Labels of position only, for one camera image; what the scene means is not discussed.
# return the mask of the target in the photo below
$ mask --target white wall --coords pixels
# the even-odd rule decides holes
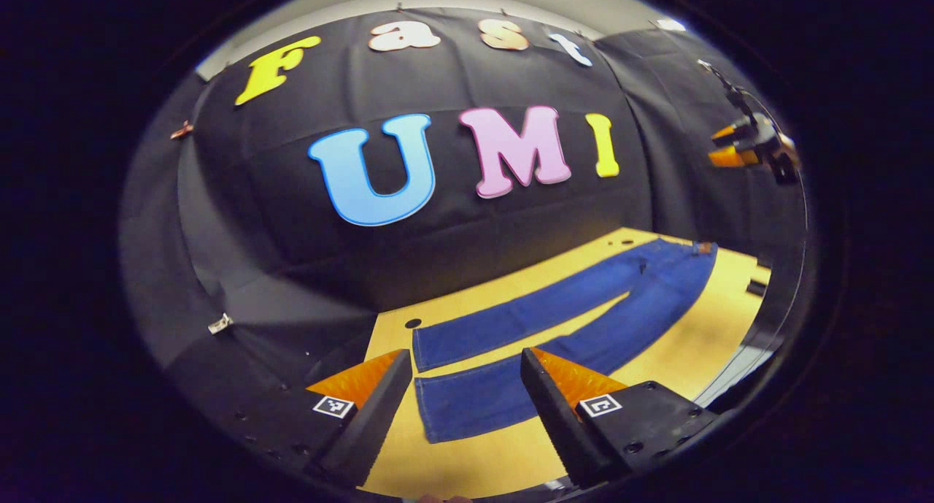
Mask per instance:
[[[580,31],[590,39],[650,28],[651,21],[667,18],[638,0],[292,0],[234,34],[198,65],[198,74],[206,79],[213,77],[226,64],[298,31],[370,12],[394,10],[399,3],[403,8],[463,7],[490,12],[504,9],[517,17]]]

